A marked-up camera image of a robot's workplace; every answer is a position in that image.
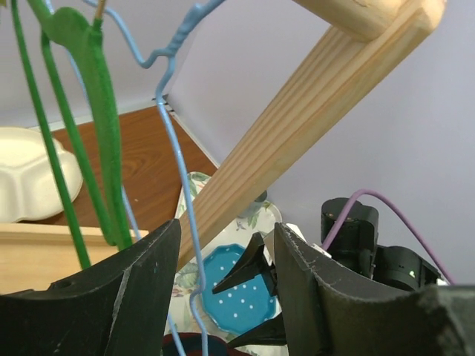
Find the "wooden beam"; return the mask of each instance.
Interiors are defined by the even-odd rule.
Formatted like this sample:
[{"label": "wooden beam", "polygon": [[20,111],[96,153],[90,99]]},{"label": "wooden beam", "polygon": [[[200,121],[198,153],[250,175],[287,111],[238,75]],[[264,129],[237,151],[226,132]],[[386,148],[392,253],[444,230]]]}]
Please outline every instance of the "wooden beam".
[{"label": "wooden beam", "polygon": [[[438,26],[444,0],[408,0],[377,39],[331,27],[194,200],[202,247],[267,189]],[[193,256],[180,218],[178,269]]]},{"label": "wooden beam", "polygon": [[293,0],[354,39],[368,42],[393,23],[405,0]]},{"label": "wooden beam", "polygon": [[[81,232],[93,264],[117,252],[117,247],[105,243],[99,228]],[[148,231],[140,233],[145,236]],[[69,227],[0,224],[0,294],[45,290],[51,282],[80,270]]]}]

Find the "blue wire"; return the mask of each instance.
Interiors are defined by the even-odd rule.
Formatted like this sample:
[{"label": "blue wire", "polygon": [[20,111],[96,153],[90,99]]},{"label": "blue wire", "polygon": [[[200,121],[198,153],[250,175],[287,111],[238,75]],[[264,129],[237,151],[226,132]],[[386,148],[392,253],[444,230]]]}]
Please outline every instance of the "blue wire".
[{"label": "blue wire", "polygon": [[[45,0],[45,3],[47,5],[47,8],[49,9],[50,13],[54,13],[54,8],[53,5],[51,4],[51,0]],[[85,99],[89,102],[88,94],[86,92],[85,86],[84,86],[84,81],[82,80],[81,73],[79,72],[79,68],[77,67],[76,62],[74,61],[74,58],[68,51],[68,57],[71,62],[71,66],[73,67],[74,73],[76,74],[76,77],[81,85],[82,92],[84,94]],[[128,200],[127,193],[125,191],[124,185],[122,185],[122,201],[124,202],[125,210],[128,215],[128,219],[130,221],[130,224],[134,230],[135,237],[140,240],[142,239],[142,236],[139,231],[139,227],[137,225],[137,220],[135,219],[134,212],[132,211],[130,201]],[[171,315],[168,313],[166,316],[166,319],[168,321],[168,324],[170,325],[170,330],[171,330],[171,336],[173,337],[173,340],[175,342],[175,346],[177,347],[178,354],[180,356],[186,356],[185,350],[183,348],[183,344],[181,343],[180,336],[174,326],[174,321],[171,318]]]},{"label": "blue wire", "polygon": [[[92,0],[83,0],[83,1],[86,4],[89,4],[91,6],[97,6],[97,3],[95,1],[92,1]],[[165,48],[159,48],[157,50],[153,50],[150,56],[148,57],[148,59],[145,61],[143,60],[143,57],[141,56],[138,50],[138,47],[135,44],[134,38],[130,34],[130,31],[125,25],[125,22],[120,18],[119,14],[109,7],[105,8],[105,13],[109,15],[110,17],[112,17],[112,19],[116,22],[117,26],[119,26],[119,29],[121,30],[122,35],[127,41],[128,46],[131,52],[133,53],[135,60],[142,68],[150,68],[154,64],[157,57],[159,56],[164,56],[168,59],[168,66],[167,66],[165,74],[163,75],[162,79],[158,83],[157,89],[155,91],[155,98],[157,101],[158,111],[160,112],[163,124],[165,125],[168,137],[173,147],[175,160],[177,161],[178,170],[180,172],[183,192],[185,195],[186,210],[189,216],[191,237],[193,239],[194,253],[197,259],[198,274],[200,275],[200,285],[190,295],[190,309],[191,309],[191,313],[194,316],[194,319],[197,321],[198,326],[201,329],[202,353],[204,356],[208,356],[208,333],[206,331],[206,327],[203,321],[200,318],[200,315],[198,314],[194,299],[197,295],[199,295],[200,293],[204,291],[206,287],[206,276],[204,273],[203,258],[201,256],[201,247],[200,247],[200,240],[198,238],[196,219],[194,218],[194,209],[193,209],[193,204],[191,201],[191,194],[190,194],[186,164],[183,159],[183,155],[181,152],[181,147],[178,142],[177,135],[173,129],[173,125],[171,124],[171,120],[170,120],[170,117],[168,116],[168,112],[164,106],[165,102],[163,100],[163,90],[166,84],[168,83],[168,81],[170,80],[170,78],[173,76],[174,69],[175,69],[175,62],[176,62],[175,56],[177,54],[177,51],[181,48],[184,41],[186,40],[188,34],[190,34],[190,32],[192,32],[193,29],[196,28],[196,26],[200,23],[202,19],[204,19],[207,15],[209,15],[210,12],[212,12],[216,7],[218,7],[224,1],[225,0],[210,0],[205,5],[201,5],[201,4],[193,5],[190,8],[190,10],[187,12],[187,14],[185,15],[185,18],[182,24],[178,27],[177,32],[172,37],[168,46]]]}]

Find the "scalloped plate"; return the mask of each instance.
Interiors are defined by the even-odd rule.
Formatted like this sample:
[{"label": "scalloped plate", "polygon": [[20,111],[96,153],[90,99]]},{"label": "scalloped plate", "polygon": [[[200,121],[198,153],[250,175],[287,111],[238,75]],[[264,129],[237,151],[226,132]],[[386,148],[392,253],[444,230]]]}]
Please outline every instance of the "scalloped plate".
[{"label": "scalloped plate", "polygon": [[262,276],[213,294],[212,289],[231,270],[244,252],[238,244],[217,247],[204,261],[206,288],[201,295],[203,309],[225,332],[241,335],[274,317],[277,300],[267,291]]},{"label": "scalloped plate", "polygon": [[[54,140],[71,199],[82,186],[76,157]],[[42,135],[0,128],[0,223],[43,220],[63,211]]]}]

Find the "floral placemat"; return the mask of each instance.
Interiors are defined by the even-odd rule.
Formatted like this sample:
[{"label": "floral placemat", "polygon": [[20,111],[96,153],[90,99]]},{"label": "floral placemat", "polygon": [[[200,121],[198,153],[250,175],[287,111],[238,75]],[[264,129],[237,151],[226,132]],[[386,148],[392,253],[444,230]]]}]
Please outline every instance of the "floral placemat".
[{"label": "floral placemat", "polygon": [[[209,181],[209,176],[200,172],[191,172],[189,174],[189,183],[192,198],[194,199]],[[175,217],[180,217],[186,210],[183,189],[177,206]],[[219,245],[229,245],[238,243],[246,247],[252,234],[261,232],[269,233],[275,223],[280,223],[282,216],[279,210],[270,202],[256,213],[256,215],[247,219],[235,219],[225,229],[223,229],[207,246],[202,249],[203,258],[208,256]],[[198,269],[196,259],[186,264],[176,275],[173,292],[171,295],[169,312],[178,332],[200,332],[196,320],[193,318],[189,308],[190,293],[197,288]],[[197,310],[201,319],[206,325],[209,334],[218,336],[226,341],[230,341],[237,335],[230,334],[220,330],[212,319],[204,312],[201,301],[197,299]],[[166,326],[166,334],[170,333],[169,325]],[[244,346],[238,348],[253,356],[287,356],[286,347],[280,346]]]}]

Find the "brown wooden surface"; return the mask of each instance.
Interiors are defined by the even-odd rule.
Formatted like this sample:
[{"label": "brown wooden surface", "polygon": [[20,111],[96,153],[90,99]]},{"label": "brown wooden surface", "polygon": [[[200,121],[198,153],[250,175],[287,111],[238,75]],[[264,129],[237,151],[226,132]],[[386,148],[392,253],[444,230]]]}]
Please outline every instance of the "brown wooden surface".
[{"label": "brown wooden surface", "polygon": [[[139,228],[152,231],[174,216],[181,181],[165,128],[155,107],[120,117],[122,130],[122,174],[128,198]],[[195,145],[185,131],[174,125],[189,171],[212,175],[216,167]],[[92,123],[79,126],[94,173],[99,178],[99,153]],[[54,136],[73,152],[65,130]],[[74,201],[81,226],[97,227],[98,222],[85,185]],[[39,223],[67,225],[63,213]]]}]

